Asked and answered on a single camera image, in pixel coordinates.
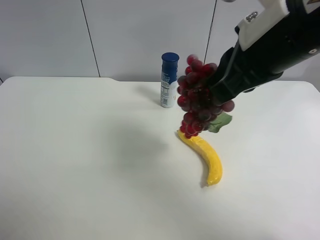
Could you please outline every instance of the screw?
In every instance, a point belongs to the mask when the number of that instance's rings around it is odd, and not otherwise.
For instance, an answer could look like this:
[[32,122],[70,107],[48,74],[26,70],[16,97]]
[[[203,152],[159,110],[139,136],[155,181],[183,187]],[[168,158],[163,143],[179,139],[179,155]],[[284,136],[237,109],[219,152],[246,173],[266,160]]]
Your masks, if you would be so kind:
[[245,19],[250,23],[252,21],[252,19],[255,19],[258,16],[258,12],[254,11],[251,14],[249,14],[248,16],[245,17]]
[[309,51],[309,54],[315,54],[318,50],[315,48],[315,49],[312,49]]

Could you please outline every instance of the spray can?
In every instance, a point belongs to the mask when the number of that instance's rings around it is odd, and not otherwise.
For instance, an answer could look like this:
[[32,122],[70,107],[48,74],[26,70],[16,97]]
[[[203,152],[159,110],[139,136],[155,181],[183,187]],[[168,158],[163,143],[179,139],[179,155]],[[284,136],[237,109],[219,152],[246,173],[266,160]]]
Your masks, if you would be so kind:
[[179,55],[174,52],[167,52],[161,58],[161,106],[172,108],[176,102]]

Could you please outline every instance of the green leaf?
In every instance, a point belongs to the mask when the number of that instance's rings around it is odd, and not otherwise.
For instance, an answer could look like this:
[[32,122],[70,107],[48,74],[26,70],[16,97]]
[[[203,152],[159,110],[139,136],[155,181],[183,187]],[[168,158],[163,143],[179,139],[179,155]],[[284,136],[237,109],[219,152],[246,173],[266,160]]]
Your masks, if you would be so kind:
[[210,125],[209,125],[209,132],[212,132],[212,133],[218,133],[220,128],[222,128],[223,126],[225,125],[228,125],[232,120],[232,116],[225,113],[224,111],[218,115],[216,117],[216,119],[212,122],[210,122]]

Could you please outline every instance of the white wall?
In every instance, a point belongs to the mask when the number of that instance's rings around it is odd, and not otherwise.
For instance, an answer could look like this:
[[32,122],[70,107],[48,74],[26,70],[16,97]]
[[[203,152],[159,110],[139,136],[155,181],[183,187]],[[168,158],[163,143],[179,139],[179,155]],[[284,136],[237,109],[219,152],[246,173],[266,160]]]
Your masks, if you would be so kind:
[[0,0],[0,78],[98,77],[80,0]]
[[[213,19],[212,32],[207,54],[207,62],[219,63],[223,53],[233,47],[238,39],[235,26],[253,11],[261,13],[262,5],[258,0],[218,0]],[[279,80],[306,81],[320,90],[320,54],[286,70]]]
[[214,0],[83,0],[102,77],[159,81],[161,55],[205,56]]
[[[161,55],[205,56],[215,0],[0,0],[0,78],[11,76],[112,77],[159,81]],[[257,0],[217,0],[207,62],[219,63],[234,46],[234,27],[263,7]],[[320,56],[282,80],[304,80],[320,90]]]

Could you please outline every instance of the blue cap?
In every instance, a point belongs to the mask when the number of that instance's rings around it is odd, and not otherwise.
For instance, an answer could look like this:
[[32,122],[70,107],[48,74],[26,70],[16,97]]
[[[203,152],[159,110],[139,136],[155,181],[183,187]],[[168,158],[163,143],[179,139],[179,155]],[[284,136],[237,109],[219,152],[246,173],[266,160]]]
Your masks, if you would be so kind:
[[167,63],[178,62],[179,55],[174,52],[166,52],[162,55],[162,60]]
[[179,55],[174,52],[167,52],[162,55],[162,69],[164,68],[177,68]]

